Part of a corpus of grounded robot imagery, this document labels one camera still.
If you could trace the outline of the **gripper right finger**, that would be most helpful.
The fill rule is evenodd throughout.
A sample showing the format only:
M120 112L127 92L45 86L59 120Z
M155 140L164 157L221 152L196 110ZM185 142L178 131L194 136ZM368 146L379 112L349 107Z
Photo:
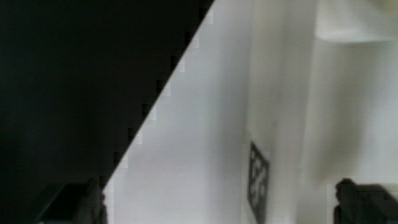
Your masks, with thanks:
M379 184L336 184L335 224L398 224L398 199Z

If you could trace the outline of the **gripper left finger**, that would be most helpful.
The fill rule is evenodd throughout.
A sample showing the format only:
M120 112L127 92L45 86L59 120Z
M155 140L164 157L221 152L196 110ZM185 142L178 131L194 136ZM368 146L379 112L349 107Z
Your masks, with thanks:
M34 205L33 224L109 224L100 180L52 184Z

